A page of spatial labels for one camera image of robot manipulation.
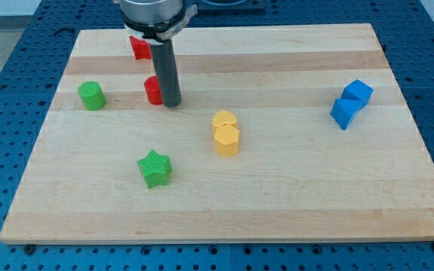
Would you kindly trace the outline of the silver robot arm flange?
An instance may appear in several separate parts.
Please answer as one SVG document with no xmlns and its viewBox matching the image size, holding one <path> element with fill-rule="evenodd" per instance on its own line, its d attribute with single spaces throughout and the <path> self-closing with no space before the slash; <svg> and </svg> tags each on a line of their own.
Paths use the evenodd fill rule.
<svg viewBox="0 0 434 271">
<path fill-rule="evenodd" d="M 121 0 L 125 29 L 139 40 L 162 44 L 179 34 L 197 14 L 198 4 L 183 0 Z"/>
</svg>

